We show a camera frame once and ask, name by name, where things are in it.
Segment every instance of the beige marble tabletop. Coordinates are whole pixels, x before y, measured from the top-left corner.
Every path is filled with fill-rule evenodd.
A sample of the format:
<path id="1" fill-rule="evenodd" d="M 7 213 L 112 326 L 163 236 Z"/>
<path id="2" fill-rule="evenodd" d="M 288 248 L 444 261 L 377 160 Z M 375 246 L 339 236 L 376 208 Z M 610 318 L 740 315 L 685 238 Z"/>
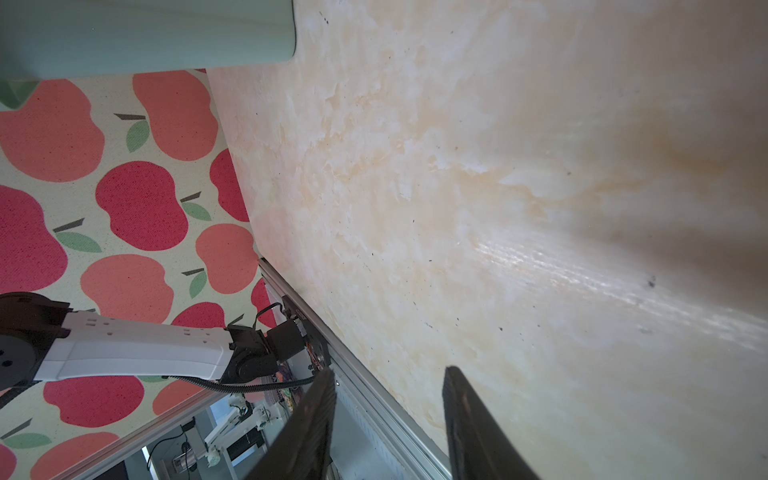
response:
<path id="1" fill-rule="evenodd" d="M 210 83 L 259 251 L 442 448 L 456 364 L 543 478 L 766 478 L 766 13 L 308 0 Z"/>

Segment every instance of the black cable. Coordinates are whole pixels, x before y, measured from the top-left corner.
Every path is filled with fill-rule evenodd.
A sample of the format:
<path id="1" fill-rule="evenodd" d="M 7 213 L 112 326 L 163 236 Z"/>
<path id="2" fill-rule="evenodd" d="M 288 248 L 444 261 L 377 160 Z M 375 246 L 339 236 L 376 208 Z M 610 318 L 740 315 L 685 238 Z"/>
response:
<path id="1" fill-rule="evenodd" d="M 182 446 L 184 447 L 184 466 L 187 467 L 187 480 L 190 480 L 190 464 L 187 461 L 187 452 L 190 451 L 190 440 L 186 432 L 184 432 L 184 445 Z"/>
<path id="2" fill-rule="evenodd" d="M 176 435 L 175 437 L 170 437 L 170 438 L 167 438 L 167 439 L 162 439 L 158 443 L 154 444 L 154 447 L 152 447 L 152 449 L 149 451 L 149 455 L 147 455 L 147 471 L 149 471 L 149 462 L 152 461 L 152 454 L 154 453 L 154 450 L 157 448 L 157 446 L 159 444 L 161 444 L 162 442 L 165 442 L 167 440 L 178 439 L 179 437 L 181 437 L 182 435 L 185 435 L 185 434 L 186 434 L 186 432 L 182 432 L 182 433 Z"/>
<path id="3" fill-rule="evenodd" d="M 315 376 L 311 376 L 301 380 L 291 380 L 290 382 L 272 382 L 263 383 L 261 385 L 227 385 L 211 382 L 210 380 L 198 379 L 197 377 L 193 376 L 171 375 L 170 377 L 220 393 L 252 393 L 267 392 L 269 390 L 293 389 L 297 386 L 308 385 L 315 379 Z"/>
<path id="4" fill-rule="evenodd" d="M 263 310 L 260 310 L 260 311 L 259 311 L 259 312 L 256 314 L 256 318 L 255 318 L 255 319 L 253 319 L 253 328 L 256 328 L 256 321 L 259 319 L 259 317 L 260 317 L 260 316 L 262 316 L 264 313 L 267 313 L 267 312 L 269 312 L 271 309 L 275 308 L 276 306 L 279 306 L 279 307 L 280 307 L 280 313 L 282 313 L 283 315 L 285 315 L 285 310 L 283 310 L 283 304 L 282 304 L 282 303 L 280 303 L 280 302 L 275 302 L 275 303 L 273 303 L 272 305 L 268 306 L 267 308 L 265 308 L 265 309 L 263 309 Z"/>

